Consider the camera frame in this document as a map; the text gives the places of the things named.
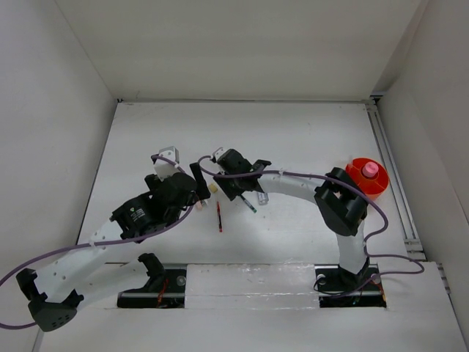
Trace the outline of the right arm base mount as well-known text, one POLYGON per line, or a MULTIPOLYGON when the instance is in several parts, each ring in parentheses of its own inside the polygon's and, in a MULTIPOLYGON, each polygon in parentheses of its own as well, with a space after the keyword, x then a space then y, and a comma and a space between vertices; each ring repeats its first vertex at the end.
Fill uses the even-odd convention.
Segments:
POLYGON ((319 294, 320 308, 386 308, 383 286, 377 280, 361 285, 371 276, 378 274, 376 267, 366 270, 364 277, 357 282, 346 282, 336 266, 324 266, 315 269, 316 279, 313 289, 319 294))

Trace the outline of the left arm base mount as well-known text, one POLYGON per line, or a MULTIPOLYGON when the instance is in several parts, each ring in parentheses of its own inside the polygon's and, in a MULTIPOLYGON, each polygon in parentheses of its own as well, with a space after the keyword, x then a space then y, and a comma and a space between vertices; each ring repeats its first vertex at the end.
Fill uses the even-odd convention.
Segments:
POLYGON ((152 253, 142 254, 138 262, 145 267, 146 283, 119 293, 117 307, 123 309, 183 309, 187 265, 164 265, 152 253))

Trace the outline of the green ink pen refill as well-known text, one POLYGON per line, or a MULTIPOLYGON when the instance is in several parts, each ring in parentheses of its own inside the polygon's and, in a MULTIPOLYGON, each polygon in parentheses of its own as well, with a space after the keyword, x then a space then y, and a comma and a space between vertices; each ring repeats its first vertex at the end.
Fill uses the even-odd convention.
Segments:
POLYGON ((240 198, 253 213, 257 212, 257 209, 243 195, 240 195, 240 198))

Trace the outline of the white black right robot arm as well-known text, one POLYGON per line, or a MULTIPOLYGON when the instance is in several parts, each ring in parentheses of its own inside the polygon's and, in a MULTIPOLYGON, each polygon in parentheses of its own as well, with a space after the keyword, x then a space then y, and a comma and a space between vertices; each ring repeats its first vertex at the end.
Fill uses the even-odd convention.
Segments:
POLYGON ((343 169, 334 167, 327 174, 332 180, 289 176, 269 170, 269 161, 252 164, 238 151, 222 147, 213 153, 212 161, 220 169, 214 180, 230 200, 246 191, 256 191, 315 204, 326 226, 336 234, 341 284, 354 289, 364 282, 369 267, 363 235, 368 202, 351 191, 358 186, 343 169))

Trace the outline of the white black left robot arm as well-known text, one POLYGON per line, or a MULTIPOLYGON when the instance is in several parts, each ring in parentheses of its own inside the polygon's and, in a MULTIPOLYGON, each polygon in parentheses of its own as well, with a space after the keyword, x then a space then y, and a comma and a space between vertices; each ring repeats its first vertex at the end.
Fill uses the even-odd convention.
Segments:
POLYGON ((190 174, 167 157, 156 158, 154 167, 155 173, 145 177, 147 192, 114 210, 86 243, 55 251, 56 259, 45 267, 34 270, 25 266, 16 274, 30 315, 40 330, 60 329, 79 310, 114 293, 166 290, 166 269, 153 253, 140 254, 118 267, 113 276, 96 273, 113 254, 134 249, 146 239, 174 228, 183 212, 209 197, 198 163, 190 165, 190 174))

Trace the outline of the dark red pen refill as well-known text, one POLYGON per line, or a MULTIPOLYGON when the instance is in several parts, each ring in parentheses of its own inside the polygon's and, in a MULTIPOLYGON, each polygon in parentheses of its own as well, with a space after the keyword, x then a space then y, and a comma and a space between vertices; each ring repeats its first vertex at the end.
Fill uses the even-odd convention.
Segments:
POLYGON ((218 219, 218 231, 223 232, 223 222, 221 217, 221 205, 220 202, 216 201, 216 211, 217 211, 217 219, 218 219))

